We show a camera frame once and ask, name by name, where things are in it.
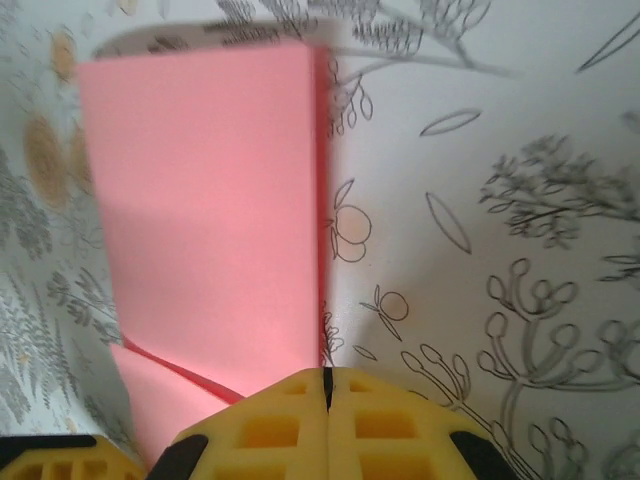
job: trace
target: pink paper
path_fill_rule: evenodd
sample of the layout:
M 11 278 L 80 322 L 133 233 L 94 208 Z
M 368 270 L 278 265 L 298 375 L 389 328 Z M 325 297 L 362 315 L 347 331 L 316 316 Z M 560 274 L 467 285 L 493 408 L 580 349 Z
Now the pink paper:
M 122 332 L 241 395 L 319 365 L 315 55 L 79 69 Z
M 129 392 L 139 453 L 147 466 L 182 430 L 226 408 L 228 404 L 153 361 L 113 345 Z

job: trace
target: pink sticky note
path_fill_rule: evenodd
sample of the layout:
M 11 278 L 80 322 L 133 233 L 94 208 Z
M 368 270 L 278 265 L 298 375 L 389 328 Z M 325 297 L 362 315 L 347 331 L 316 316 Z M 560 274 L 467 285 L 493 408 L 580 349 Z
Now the pink sticky note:
M 205 388 L 247 396 L 320 365 L 323 57 L 292 44 L 79 68 L 122 333 Z
M 114 359 L 129 392 L 139 453 L 147 466 L 182 430 L 227 407 L 180 375 L 114 345 Z

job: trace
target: black rubber tip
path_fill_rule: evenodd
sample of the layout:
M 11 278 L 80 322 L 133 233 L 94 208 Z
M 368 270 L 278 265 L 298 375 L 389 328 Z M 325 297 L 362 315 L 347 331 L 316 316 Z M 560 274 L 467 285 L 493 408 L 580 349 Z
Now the black rubber tip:
M 449 436 L 478 480 L 518 480 L 489 440 L 471 432 L 453 432 Z
M 0 470 L 29 450 L 91 448 L 98 441 L 91 435 L 21 435 L 0 437 Z
M 146 480 L 189 480 L 207 447 L 204 435 L 191 435 L 166 448 Z
M 331 400 L 333 399 L 333 369 L 331 367 L 324 367 L 322 369 L 322 383 L 328 412 L 331 408 Z

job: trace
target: fruit drawing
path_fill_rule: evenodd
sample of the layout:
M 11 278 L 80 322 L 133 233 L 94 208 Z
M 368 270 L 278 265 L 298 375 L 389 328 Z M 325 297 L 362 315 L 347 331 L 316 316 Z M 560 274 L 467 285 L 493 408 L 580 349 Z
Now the fruit drawing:
M 387 292 L 380 296 L 380 285 L 376 285 L 373 292 L 373 305 L 364 302 L 360 302 L 360 305 L 376 312 L 391 335 L 402 341 L 398 330 L 393 325 L 393 322 L 401 322 L 409 316 L 409 304 L 402 295 L 398 292 Z
M 360 208 L 345 203 L 345 198 L 355 179 L 345 182 L 336 192 L 333 216 L 326 227 L 331 228 L 331 250 L 333 258 L 355 263 L 367 253 L 365 242 L 371 236 L 371 220 Z

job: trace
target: floral wallpaper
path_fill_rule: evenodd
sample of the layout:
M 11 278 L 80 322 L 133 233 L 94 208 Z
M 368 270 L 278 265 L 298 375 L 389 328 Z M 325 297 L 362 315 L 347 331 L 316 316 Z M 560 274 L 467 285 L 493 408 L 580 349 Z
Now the floral wallpaper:
M 634 0 L 0 0 L 0 434 L 134 454 L 75 65 L 287 39 L 332 54 L 325 362 L 522 479 L 640 479 L 638 37 Z

